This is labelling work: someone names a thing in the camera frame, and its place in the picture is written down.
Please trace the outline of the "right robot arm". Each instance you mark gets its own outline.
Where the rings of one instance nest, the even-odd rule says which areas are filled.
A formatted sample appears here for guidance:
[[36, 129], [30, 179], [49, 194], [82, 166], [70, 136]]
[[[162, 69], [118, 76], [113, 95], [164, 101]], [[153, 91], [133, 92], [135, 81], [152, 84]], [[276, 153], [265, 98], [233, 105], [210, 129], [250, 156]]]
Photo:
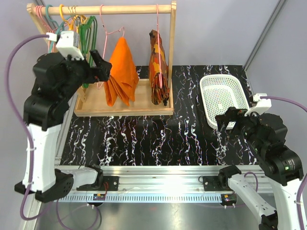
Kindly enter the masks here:
[[174, 114], [103, 119], [103, 166], [182, 166], [258, 163], [276, 185], [303, 181], [301, 160], [285, 145], [280, 117], [245, 115], [236, 96], [248, 93], [241, 66], [183, 66], [173, 70]]

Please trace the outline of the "orange trousers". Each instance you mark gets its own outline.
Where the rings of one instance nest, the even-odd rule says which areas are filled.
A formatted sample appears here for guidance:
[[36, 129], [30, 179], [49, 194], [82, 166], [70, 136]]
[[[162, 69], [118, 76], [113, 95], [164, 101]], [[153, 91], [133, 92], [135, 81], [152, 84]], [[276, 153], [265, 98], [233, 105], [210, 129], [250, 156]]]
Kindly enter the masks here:
[[113, 106], [119, 98], [126, 106], [135, 101], [135, 90], [139, 82], [132, 54], [124, 37], [120, 37], [111, 55], [110, 78], [104, 82], [106, 103]]

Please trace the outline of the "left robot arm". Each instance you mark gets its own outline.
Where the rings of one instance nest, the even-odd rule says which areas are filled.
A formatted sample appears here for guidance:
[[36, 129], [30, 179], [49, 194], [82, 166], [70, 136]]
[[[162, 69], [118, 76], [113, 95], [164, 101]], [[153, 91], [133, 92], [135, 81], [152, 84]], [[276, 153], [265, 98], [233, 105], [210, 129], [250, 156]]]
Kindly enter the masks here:
[[97, 50], [90, 54], [91, 67], [84, 58], [61, 53], [40, 56], [33, 66], [35, 83], [24, 102], [23, 120], [31, 135], [24, 180], [15, 191], [34, 194], [36, 200], [48, 203], [65, 197], [72, 189], [96, 191], [104, 187], [99, 166], [86, 165], [77, 170], [62, 171], [54, 166], [56, 143], [69, 109], [69, 100], [83, 84], [106, 81], [111, 64]]

